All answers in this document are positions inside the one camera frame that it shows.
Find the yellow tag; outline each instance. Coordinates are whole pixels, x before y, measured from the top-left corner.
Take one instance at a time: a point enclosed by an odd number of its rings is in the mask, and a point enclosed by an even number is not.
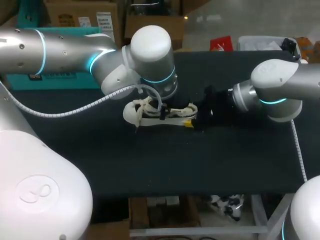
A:
[[[194,128],[194,126],[192,125],[192,121],[191,120],[187,120],[183,124],[187,128]]]

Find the shoelace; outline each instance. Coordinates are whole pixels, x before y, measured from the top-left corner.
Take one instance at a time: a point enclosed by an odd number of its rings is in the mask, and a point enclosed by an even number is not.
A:
[[[149,98],[145,99],[139,99],[139,100],[133,100],[134,105],[140,105],[140,107],[136,111],[136,116],[137,116],[137,123],[135,124],[135,127],[138,128],[140,126],[142,116],[144,113],[144,107],[148,104]]]

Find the sneaker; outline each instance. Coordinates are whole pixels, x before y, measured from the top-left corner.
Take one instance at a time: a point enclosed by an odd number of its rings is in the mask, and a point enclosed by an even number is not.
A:
[[[139,126],[153,125],[177,125],[184,126],[185,122],[196,117],[198,108],[189,103],[183,109],[171,108],[164,120],[160,120],[160,112],[150,102],[153,99],[148,96],[145,99],[129,102],[123,110],[123,118],[128,123]]]

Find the black table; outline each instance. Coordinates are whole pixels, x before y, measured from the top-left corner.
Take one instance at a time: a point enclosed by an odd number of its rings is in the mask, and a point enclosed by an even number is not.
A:
[[[282,51],[177,53],[179,87],[200,100],[206,86],[227,89],[249,79],[254,67],[268,59],[292,61]],[[69,111],[103,96],[99,90],[13,93],[45,113]],[[46,144],[84,173],[94,196],[293,193],[303,184],[289,123],[245,114],[235,126],[205,132],[177,126],[140,127],[136,132],[122,111],[137,97],[133,93],[61,119],[24,115]],[[304,102],[295,122],[311,178],[320,174],[319,104]]]

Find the teal box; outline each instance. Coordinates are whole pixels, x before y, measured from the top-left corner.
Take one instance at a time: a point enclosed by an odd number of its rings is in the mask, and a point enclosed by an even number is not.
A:
[[[41,0],[19,0],[17,28],[37,28],[40,24]]]
[[[84,36],[101,33],[99,27],[42,27],[40,32]],[[87,72],[54,74],[8,74],[7,80],[13,90],[99,89],[93,76]]]

